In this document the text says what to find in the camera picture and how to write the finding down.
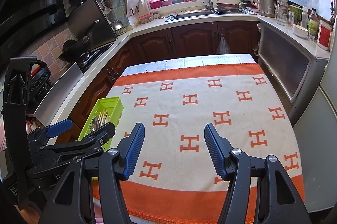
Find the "large steel spoon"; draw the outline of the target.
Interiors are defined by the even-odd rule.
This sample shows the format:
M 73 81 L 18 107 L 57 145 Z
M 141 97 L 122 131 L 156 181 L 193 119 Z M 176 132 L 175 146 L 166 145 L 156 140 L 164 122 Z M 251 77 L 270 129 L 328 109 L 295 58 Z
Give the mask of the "large steel spoon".
M 100 128 L 100 122 L 97 117 L 94 117 L 92 119 L 91 127 L 92 127 L 92 131 L 96 131 L 97 129 Z

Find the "pale chopstick orange end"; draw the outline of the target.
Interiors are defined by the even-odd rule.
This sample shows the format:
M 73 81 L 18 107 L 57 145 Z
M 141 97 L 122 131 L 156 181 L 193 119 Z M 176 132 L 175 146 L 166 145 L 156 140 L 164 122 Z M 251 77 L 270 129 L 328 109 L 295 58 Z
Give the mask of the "pale chopstick orange end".
M 104 118 L 104 111 L 99 113 L 99 116 L 98 116 L 99 126 L 103 125 L 103 118 Z

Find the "brown wooden chopstick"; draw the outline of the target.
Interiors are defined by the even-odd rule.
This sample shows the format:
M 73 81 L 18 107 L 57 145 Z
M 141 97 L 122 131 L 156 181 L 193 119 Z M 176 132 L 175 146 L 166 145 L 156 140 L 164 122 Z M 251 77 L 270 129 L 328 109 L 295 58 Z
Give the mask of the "brown wooden chopstick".
M 104 112 L 104 118 L 103 118 L 103 123 L 105 124 L 108 121 L 108 112 Z

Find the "green plastic utensil tray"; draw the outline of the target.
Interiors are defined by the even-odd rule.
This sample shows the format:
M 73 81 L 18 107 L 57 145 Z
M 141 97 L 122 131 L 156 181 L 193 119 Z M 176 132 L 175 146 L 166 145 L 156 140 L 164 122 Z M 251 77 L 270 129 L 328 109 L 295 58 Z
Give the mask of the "green plastic utensil tray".
M 120 97 L 99 99 L 79 135 L 78 151 L 94 147 L 101 147 L 104 151 L 108 150 L 123 109 Z

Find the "black round appliance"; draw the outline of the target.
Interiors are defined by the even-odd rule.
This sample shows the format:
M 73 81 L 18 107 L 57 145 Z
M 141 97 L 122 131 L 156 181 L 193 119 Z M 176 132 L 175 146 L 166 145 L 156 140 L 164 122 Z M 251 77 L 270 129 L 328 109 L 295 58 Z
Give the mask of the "black round appliance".
M 47 64 L 41 60 L 37 60 L 34 64 L 36 64 L 38 68 L 31 73 L 29 85 L 28 109 L 31 112 L 37 109 L 52 87 L 50 81 L 51 72 Z

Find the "black wok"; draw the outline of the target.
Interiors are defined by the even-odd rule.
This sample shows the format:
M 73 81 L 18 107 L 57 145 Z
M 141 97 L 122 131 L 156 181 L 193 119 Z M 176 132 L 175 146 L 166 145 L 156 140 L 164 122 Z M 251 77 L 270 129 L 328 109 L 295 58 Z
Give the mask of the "black wok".
M 77 62 L 80 57 L 91 51 L 91 45 L 93 41 L 93 29 L 100 22 L 99 19 L 96 19 L 84 32 L 83 37 L 79 40 L 69 39 L 67 40 L 62 47 L 62 53 L 58 59 L 72 63 Z

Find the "orange white H-pattern cloth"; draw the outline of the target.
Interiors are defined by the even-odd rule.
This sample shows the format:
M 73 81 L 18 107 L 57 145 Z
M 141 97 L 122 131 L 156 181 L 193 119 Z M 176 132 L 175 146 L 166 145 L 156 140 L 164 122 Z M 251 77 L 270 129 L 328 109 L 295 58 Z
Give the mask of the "orange white H-pattern cloth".
M 204 138 L 207 124 L 250 156 L 277 156 L 304 194 L 295 133 L 259 65 L 136 73 L 118 79 L 109 96 L 120 98 L 123 105 L 112 147 L 136 123 L 145 127 L 134 173 L 121 184 L 133 222 L 217 222 L 229 184 L 211 161 Z

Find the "white plastic bag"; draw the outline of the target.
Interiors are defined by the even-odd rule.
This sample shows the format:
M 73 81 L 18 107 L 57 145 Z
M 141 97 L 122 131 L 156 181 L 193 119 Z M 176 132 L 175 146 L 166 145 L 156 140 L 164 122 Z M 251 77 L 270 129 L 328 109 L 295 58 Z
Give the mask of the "white plastic bag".
M 230 47 L 225 40 L 224 36 L 221 36 L 219 46 L 217 47 L 216 55 L 224 55 L 224 54 L 230 54 L 231 50 Z

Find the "red label canister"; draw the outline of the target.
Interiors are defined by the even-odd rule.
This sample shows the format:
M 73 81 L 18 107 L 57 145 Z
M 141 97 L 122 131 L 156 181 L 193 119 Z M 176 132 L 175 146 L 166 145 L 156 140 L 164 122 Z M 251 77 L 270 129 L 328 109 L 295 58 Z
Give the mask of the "red label canister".
M 325 21 L 320 20 L 317 45 L 320 48 L 328 51 L 329 44 L 330 44 L 330 37 L 331 37 L 330 25 L 326 23 Z

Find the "white bowl on counter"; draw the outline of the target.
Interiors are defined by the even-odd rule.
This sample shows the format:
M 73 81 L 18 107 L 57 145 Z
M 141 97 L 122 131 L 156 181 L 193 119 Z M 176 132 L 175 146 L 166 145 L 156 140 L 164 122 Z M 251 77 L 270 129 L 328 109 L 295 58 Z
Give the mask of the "white bowl on counter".
M 292 32 L 302 39 L 306 39 L 308 37 L 308 30 L 301 25 L 293 24 L 292 25 Z

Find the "glass jar on counter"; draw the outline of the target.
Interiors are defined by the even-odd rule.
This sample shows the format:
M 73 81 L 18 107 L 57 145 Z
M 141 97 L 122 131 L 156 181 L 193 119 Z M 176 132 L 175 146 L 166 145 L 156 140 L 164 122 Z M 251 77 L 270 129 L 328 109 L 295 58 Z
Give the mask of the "glass jar on counter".
M 287 25 L 288 24 L 288 14 L 289 6 L 287 0 L 277 0 L 275 16 L 277 24 Z

